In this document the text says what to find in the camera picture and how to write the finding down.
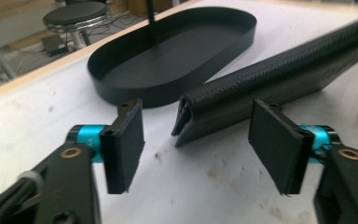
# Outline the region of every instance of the white table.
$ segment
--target white table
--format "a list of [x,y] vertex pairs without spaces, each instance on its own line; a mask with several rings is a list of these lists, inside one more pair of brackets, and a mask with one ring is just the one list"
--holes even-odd
[[[254,44],[214,76],[295,47],[358,19],[358,8],[252,1],[191,1],[187,7],[235,7],[258,19]],[[115,106],[94,90],[86,64],[113,35],[0,87],[0,192],[31,169],[76,124],[109,124]],[[309,164],[300,195],[281,196],[249,145],[249,120],[175,148],[170,132],[178,103],[143,112],[145,148],[130,193],[107,195],[101,164],[95,175],[103,223],[316,223],[312,204],[320,164]],[[358,148],[358,64],[323,91],[284,107],[298,124],[335,128]]]

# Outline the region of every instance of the black rubber seal strip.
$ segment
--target black rubber seal strip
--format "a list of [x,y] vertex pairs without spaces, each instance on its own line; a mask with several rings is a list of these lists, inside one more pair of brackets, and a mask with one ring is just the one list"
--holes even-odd
[[236,9],[184,10],[103,45],[88,69],[111,104],[142,98],[144,108],[167,105],[249,48],[255,25],[254,16]]
[[319,91],[358,63],[358,22],[181,95],[176,145],[248,119],[254,99],[283,105]]

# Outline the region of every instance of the black plastic tray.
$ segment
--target black plastic tray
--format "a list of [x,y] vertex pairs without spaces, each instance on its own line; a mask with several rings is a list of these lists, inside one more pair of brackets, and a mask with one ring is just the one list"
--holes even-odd
[[255,25],[253,15],[236,9],[188,9],[103,45],[89,58],[89,72],[109,103],[166,105],[251,46]]

